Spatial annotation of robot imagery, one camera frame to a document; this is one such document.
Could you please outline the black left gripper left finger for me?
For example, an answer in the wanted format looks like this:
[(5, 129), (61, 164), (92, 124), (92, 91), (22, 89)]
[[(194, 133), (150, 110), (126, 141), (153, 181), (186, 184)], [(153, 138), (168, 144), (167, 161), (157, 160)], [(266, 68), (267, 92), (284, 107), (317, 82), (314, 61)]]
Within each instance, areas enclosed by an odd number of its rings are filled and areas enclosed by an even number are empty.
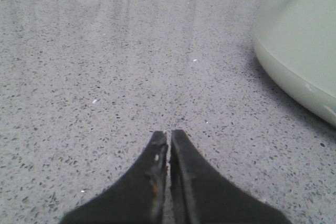
[(111, 187), (67, 213), (61, 223), (162, 223), (166, 133), (155, 131), (135, 163)]

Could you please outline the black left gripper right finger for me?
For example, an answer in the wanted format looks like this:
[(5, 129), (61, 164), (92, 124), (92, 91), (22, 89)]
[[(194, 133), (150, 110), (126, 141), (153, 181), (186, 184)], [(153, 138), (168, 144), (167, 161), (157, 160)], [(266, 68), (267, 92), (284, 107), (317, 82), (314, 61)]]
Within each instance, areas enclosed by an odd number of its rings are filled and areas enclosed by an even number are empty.
[(171, 135), (171, 194), (176, 223), (289, 223), (276, 208), (223, 177), (183, 130)]

